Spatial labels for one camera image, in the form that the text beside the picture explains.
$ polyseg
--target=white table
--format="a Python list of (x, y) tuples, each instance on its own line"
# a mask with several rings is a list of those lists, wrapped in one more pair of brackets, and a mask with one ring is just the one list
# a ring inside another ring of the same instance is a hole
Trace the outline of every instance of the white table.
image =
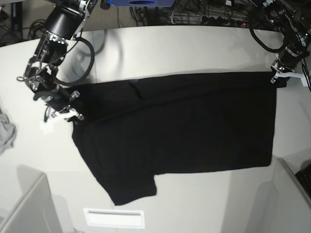
[[(267, 45), (280, 45), (278, 33), (258, 33)], [(83, 37), (97, 51), (90, 74), (94, 83), (177, 73), (269, 71), (275, 59), (246, 29), (139, 27), (87, 32)], [(19, 165), (26, 165), (46, 172), (67, 232), (72, 226), (86, 233), (102, 232), (86, 225), (83, 208), (143, 210), (146, 230), (139, 232), (243, 233), (256, 228), (258, 220), (249, 215), (258, 192), (268, 192), (264, 184), (272, 180), (273, 166), (156, 176), (157, 196), (114, 207), (81, 159), (71, 139), (72, 125), (59, 122), (54, 133), (44, 135), (39, 127), (44, 104), (33, 101), (32, 92), (16, 81), (37, 43), (35, 40), (0, 49), (0, 106), (18, 131), (15, 147), (0, 156), (0, 185), (5, 182), (2, 167), (18, 170)], [(87, 53), (83, 44), (78, 45), (60, 67), (60, 77), (73, 80), (75, 73), (81, 75), (89, 62)], [(293, 169), (301, 164), (297, 157), (310, 157), (310, 119), (311, 94), (299, 80), (292, 79), (288, 88), (277, 92), (274, 155), (292, 162)], [(12, 197), (5, 202), (7, 208), (14, 203), (17, 190), (5, 190), (3, 195)], [(131, 232), (136, 230), (118, 229), (118, 233)]]

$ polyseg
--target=shirt sleeve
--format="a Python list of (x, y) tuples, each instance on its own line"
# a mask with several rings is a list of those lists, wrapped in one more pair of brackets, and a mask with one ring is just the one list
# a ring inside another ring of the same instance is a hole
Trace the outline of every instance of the shirt sleeve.
[(156, 195), (153, 175), (109, 177), (99, 181), (115, 205), (124, 205), (134, 200)]

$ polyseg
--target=white vent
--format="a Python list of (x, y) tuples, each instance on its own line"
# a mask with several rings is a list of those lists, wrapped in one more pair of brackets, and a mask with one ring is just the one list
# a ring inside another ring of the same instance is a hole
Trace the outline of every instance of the white vent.
[(143, 211), (84, 209), (89, 226), (145, 228)]

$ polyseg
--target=black t-shirt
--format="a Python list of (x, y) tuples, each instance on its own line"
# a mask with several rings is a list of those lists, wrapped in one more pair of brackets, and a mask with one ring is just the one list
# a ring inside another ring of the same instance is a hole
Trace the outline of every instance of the black t-shirt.
[(271, 77), (187, 74), (74, 87), (90, 122), (74, 125), (72, 138), (116, 205), (155, 195), (155, 175), (268, 166)]

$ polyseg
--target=gray cloth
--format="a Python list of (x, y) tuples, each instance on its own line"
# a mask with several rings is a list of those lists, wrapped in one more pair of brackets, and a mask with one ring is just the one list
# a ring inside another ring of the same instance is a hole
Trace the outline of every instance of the gray cloth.
[(0, 109), (0, 154), (13, 146), (16, 133), (16, 127), (10, 124), (8, 117)]

